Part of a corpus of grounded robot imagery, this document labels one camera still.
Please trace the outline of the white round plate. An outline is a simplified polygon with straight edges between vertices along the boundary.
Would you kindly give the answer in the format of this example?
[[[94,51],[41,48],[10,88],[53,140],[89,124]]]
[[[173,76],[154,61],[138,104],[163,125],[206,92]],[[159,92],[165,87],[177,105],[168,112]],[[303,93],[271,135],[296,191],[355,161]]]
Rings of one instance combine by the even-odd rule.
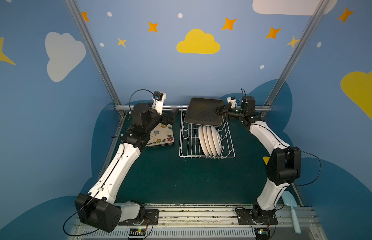
[[[209,142],[209,137],[208,137],[208,127],[203,126],[203,132],[204,132],[204,139],[205,139],[205,145],[207,147],[207,150],[209,152],[209,155],[212,156],[213,152],[211,150],[210,142]]]
[[[213,133],[213,138],[214,138],[216,150],[218,152],[218,156],[220,156],[221,153],[222,153],[221,138],[220,138],[220,135],[219,135],[219,132],[217,131],[217,129],[215,127],[211,127],[211,128],[212,128],[212,133]]]
[[[209,137],[211,150],[213,152],[213,156],[217,156],[218,152],[216,150],[216,146],[215,146],[215,142],[214,142],[214,138],[213,138],[213,133],[212,133],[212,128],[210,126],[208,126],[208,137]]]
[[[199,141],[200,141],[200,145],[201,145],[201,148],[203,150],[203,153],[204,153],[205,156],[209,156],[209,152],[208,152],[207,147],[205,145],[203,126],[199,126],[198,133],[199,133]]]

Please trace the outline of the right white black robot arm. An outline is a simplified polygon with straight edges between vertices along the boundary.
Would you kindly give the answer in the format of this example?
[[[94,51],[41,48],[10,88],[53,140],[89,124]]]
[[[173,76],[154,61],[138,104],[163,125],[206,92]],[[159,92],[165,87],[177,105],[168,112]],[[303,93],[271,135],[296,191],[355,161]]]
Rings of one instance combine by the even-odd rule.
[[[254,97],[244,96],[240,109],[233,108],[232,101],[228,101],[226,105],[215,108],[214,112],[227,120],[240,120],[270,154],[266,163],[267,182],[252,209],[252,218],[260,222],[275,214],[283,192],[300,177],[301,151],[284,142],[271,130],[264,119],[256,114],[255,103]]]

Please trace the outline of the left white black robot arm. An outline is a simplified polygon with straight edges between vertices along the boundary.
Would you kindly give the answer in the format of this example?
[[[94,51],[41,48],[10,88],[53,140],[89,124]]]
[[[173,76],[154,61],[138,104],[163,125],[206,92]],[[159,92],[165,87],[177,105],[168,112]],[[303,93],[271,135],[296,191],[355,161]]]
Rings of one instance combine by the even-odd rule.
[[[131,110],[131,126],[121,137],[121,144],[111,163],[87,194],[78,194],[76,214],[81,223],[107,233],[118,223],[144,217],[143,205],[128,201],[115,206],[117,193],[128,171],[151,139],[151,132],[158,124],[173,124],[179,109],[163,112],[154,105],[138,103]]]

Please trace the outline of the yellow toy spatula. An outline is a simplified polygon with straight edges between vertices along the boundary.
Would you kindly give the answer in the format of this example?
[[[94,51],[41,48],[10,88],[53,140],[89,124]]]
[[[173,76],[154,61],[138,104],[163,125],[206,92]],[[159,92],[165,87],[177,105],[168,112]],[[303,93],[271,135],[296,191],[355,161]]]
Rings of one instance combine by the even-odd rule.
[[[263,160],[265,162],[265,165],[269,163],[270,157],[263,157]]]

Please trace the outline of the light blue toy spatula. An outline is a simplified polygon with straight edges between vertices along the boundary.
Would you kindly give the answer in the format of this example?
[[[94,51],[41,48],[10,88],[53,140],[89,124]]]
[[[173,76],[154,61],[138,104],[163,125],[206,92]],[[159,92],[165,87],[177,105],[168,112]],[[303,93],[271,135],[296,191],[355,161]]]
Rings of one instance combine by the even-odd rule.
[[[296,202],[294,196],[289,191],[284,191],[282,193],[281,197],[282,197],[283,203],[286,206],[290,207],[294,232],[296,234],[302,234],[302,231],[301,231],[301,228],[300,228],[300,225],[299,225],[299,221],[298,221],[298,217],[297,217],[296,211],[295,211],[295,208],[298,207],[298,205],[297,205],[297,202]]]

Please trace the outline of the left small circuit board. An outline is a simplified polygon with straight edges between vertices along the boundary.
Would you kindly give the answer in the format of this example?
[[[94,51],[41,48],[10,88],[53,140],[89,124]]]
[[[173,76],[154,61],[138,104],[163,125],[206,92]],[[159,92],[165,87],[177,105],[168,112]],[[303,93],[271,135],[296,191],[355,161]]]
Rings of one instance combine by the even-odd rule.
[[[129,239],[134,239],[134,238],[143,239],[146,237],[146,235],[147,235],[147,231],[144,230],[143,228],[138,228],[138,229],[131,228],[128,231]]]

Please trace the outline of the small circuit board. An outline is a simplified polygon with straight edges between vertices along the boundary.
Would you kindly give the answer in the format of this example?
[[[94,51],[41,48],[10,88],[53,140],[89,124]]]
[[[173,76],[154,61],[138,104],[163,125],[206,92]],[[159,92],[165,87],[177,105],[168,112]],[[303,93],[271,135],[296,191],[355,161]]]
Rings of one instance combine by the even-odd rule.
[[[143,239],[146,237],[146,235],[147,235],[147,231],[144,230],[143,228],[138,228],[138,229],[131,228],[128,231],[129,239],[134,239],[134,238]]]
[[[271,233],[267,229],[256,228],[255,235],[256,235],[255,240],[269,240]]]

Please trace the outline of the right small circuit board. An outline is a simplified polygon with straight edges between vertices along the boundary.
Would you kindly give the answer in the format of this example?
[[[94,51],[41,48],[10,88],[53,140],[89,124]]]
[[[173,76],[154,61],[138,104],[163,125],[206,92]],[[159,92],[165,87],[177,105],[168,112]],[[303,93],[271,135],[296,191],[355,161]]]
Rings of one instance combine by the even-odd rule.
[[[256,235],[255,240],[269,240],[271,233],[267,229],[256,228],[255,235]]]

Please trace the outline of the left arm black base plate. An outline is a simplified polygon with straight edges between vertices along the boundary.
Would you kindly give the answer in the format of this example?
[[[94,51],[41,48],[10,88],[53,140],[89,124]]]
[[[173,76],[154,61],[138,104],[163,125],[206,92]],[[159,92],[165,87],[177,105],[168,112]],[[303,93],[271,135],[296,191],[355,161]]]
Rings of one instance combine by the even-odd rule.
[[[142,219],[138,217],[136,219],[129,219],[121,221],[118,223],[118,226],[146,226],[149,225],[157,226],[159,221],[159,210],[157,209],[148,209],[145,210],[145,214]]]

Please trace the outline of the aluminium rail base frame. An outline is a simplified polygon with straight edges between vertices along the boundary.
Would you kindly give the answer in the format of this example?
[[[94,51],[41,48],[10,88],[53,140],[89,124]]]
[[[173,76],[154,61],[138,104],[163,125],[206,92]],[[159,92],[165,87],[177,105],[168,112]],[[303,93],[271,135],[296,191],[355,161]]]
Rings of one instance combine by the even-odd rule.
[[[250,205],[224,204],[147,204],[148,209],[159,210],[158,225],[116,226],[110,232],[80,223],[76,219],[65,230],[70,240],[255,240],[255,229],[267,229],[269,240],[325,240],[326,234],[310,207],[295,209],[302,234],[294,232],[291,210],[278,206],[275,216],[278,225],[239,225],[235,209],[251,209]],[[129,239],[129,229],[143,228],[147,235],[143,239]]]

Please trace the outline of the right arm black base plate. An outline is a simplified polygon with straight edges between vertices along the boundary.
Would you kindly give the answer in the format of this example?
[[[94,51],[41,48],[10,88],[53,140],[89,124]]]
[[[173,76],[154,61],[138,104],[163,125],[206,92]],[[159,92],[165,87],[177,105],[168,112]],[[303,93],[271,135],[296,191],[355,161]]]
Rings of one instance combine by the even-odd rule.
[[[239,225],[278,225],[279,222],[275,216],[270,216],[268,219],[263,219],[260,222],[256,222],[252,218],[252,209],[239,208],[234,210]]]

